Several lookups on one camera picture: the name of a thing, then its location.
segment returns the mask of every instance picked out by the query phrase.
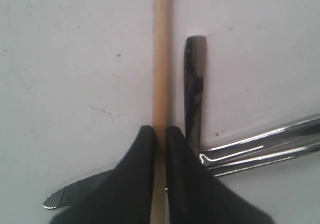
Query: dark mark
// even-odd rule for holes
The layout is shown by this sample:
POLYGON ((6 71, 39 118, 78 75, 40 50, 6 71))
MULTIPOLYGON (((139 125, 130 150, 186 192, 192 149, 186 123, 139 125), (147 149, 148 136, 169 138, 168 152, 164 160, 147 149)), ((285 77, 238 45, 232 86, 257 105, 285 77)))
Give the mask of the dark mark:
POLYGON ((94 106, 89 106, 89 107, 92 108, 92 109, 95 109, 95 110, 97 110, 97 111, 99 111, 99 112, 108 114, 109 117, 111 118, 111 120, 114 121, 114 117, 111 115, 110 112, 108 112, 108 111, 106 111, 106 110, 103 110, 103 109, 100 109, 100 108, 97 108, 97 107, 94 107, 94 106))

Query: white wall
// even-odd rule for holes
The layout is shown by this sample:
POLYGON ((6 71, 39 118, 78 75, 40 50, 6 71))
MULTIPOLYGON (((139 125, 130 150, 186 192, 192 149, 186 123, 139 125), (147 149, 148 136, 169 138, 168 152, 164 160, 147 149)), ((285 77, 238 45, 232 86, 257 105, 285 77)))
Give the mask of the white wall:
MULTIPOLYGON (((208 36, 203 145, 320 112, 320 0, 173 0, 208 36)), ((0 0, 0 223, 43 224, 58 188, 112 168, 152 119, 152 0, 0 0)), ((223 178, 279 224, 319 223, 319 155, 223 178)))

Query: white surface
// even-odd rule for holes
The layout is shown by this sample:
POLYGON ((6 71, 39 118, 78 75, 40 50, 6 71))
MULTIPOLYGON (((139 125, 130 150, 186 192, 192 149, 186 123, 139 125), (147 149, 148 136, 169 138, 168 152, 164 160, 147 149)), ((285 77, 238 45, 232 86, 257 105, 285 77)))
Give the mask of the white surface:
MULTIPOLYGON (((174 0, 172 123, 191 34, 208 35, 205 146, 319 113, 319 3, 174 0)), ((0 0, 0 94, 0 223, 48 223, 48 195, 113 167, 151 123, 152 0, 0 0)), ((318 159, 223 181, 279 224, 319 223, 318 159)))

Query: wooden dowel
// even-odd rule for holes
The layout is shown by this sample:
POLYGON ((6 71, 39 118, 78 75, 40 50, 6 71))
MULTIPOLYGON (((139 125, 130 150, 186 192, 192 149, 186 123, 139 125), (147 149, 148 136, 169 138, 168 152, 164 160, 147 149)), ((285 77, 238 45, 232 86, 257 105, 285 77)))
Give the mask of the wooden dowel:
POLYGON ((155 156, 151 223, 166 221, 166 128, 169 117, 170 0, 153 0, 153 127, 158 138, 155 156))

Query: wooden stick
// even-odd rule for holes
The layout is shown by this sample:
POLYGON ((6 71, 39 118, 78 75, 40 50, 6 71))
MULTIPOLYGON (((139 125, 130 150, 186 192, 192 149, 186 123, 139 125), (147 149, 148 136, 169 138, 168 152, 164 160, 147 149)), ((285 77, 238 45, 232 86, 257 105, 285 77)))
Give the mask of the wooden stick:
POLYGON ((155 156, 151 223, 166 221, 166 128, 169 117, 170 0, 153 6, 153 127, 158 138, 155 156))

